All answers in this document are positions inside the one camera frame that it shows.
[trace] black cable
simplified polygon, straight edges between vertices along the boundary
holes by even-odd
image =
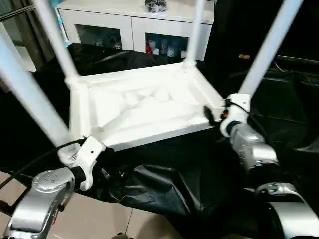
[[[34,163],[36,163],[37,161],[41,160],[42,158],[52,154],[52,153],[55,153],[57,151],[59,151],[60,149],[62,148],[65,148],[67,146],[70,146],[72,144],[75,144],[75,143],[79,143],[79,144],[82,144],[86,139],[78,139],[76,141],[72,141],[72,142],[69,142],[69,143],[66,143],[66,144],[63,144],[57,148],[54,148],[53,150],[49,151],[49,152],[46,152],[45,154],[41,155],[40,157],[37,157],[36,159],[32,160],[31,162],[29,162],[27,165],[25,165],[23,168],[21,168],[20,170],[16,171],[14,174],[12,174],[10,177],[8,177],[3,183],[0,184],[0,190],[5,186],[7,185],[13,178],[15,178],[17,175],[19,175],[20,173],[22,173],[24,170],[26,170],[28,167],[30,167],[31,165],[33,165]]]
[[[258,127],[258,129],[259,129],[259,131],[261,132],[261,134],[265,137],[267,143],[268,143],[272,148],[274,148],[274,145],[273,145],[272,141],[270,140],[269,136],[267,135],[266,131],[265,131],[264,128],[261,126],[261,124],[258,122],[258,120],[255,118],[255,116],[253,116],[253,115],[251,114],[251,112],[247,111],[244,107],[242,107],[241,105],[239,105],[239,104],[237,104],[237,103],[235,103],[235,102],[231,102],[231,101],[230,101],[229,104],[235,105],[235,106],[241,108],[244,112],[246,112],[246,113],[249,115],[249,117],[251,118],[251,120],[254,122],[254,124]]]

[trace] beige floor tile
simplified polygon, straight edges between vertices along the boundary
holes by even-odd
[[[127,235],[134,239],[182,239],[162,215],[133,209]]]
[[[10,218],[11,217],[0,212],[0,237],[3,235],[3,232],[5,231],[6,226],[8,225],[8,222],[10,221]]]
[[[0,172],[0,183],[7,179],[10,175]],[[12,205],[16,199],[23,193],[25,186],[19,183],[17,180],[13,179],[0,191],[0,200],[7,202]]]
[[[132,209],[74,194],[48,239],[109,239],[125,232]]]

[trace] white pole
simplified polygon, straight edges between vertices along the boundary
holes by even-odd
[[[239,93],[254,95],[302,3],[303,0],[285,0],[283,2]]]
[[[48,0],[33,0],[33,2],[65,77],[67,79],[78,77],[78,72],[68,50],[64,46],[57,19],[53,14],[53,9],[49,6]]]
[[[197,0],[195,9],[195,20],[193,23],[193,32],[188,42],[186,62],[194,62],[198,49],[198,40],[200,37],[200,26],[203,19],[205,0]]]
[[[0,76],[17,99],[55,147],[70,142],[71,137],[68,128],[31,74],[24,71],[22,65],[18,63],[2,33],[0,33],[0,52]],[[60,151],[61,161],[69,164],[70,162],[66,160],[74,152],[74,147]]]

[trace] black cloth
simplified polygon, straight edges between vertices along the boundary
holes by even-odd
[[[81,44],[72,44],[69,51],[81,75],[179,61],[133,51],[101,61],[120,51]],[[202,62],[197,66],[215,84],[210,77],[210,67]],[[69,90],[56,59],[35,72],[34,77],[68,124]],[[242,77],[231,78],[229,87],[218,90],[223,95],[233,93],[236,82],[240,85],[241,80]],[[312,102],[313,98],[303,99],[304,95],[310,97],[308,89],[302,89],[303,93],[299,94],[300,88],[296,87],[303,83],[296,74],[265,78],[252,100],[252,112],[275,142],[283,171],[292,177],[299,191],[319,213],[316,189],[311,186],[318,181],[318,154],[296,151],[311,135],[309,131],[314,122],[304,108],[307,100]],[[0,130],[4,137],[2,171],[16,171],[53,147],[12,93],[0,96],[0,109]],[[316,136],[315,130],[312,133],[310,142]],[[48,157],[28,169],[19,180],[28,184],[30,176],[61,166],[57,156]],[[256,202],[251,193],[243,190],[243,169],[229,142],[221,140],[219,129],[104,153],[93,173],[92,189],[78,193],[163,214],[186,239],[220,238],[229,232],[255,237],[258,233]]]

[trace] cabinet door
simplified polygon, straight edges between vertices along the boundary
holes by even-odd
[[[192,27],[191,22],[132,17],[134,50],[145,52],[146,41],[152,40],[152,42],[155,41],[159,53],[161,53],[161,48],[163,46],[165,48],[167,44],[168,46],[172,45],[174,51],[177,52],[177,56],[180,56],[181,51],[186,51],[187,49]],[[212,25],[210,24],[201,25],[197,60],[204,60],[211,27]]]
[[[133,50],[129,16],[59,10],[70,43]]]

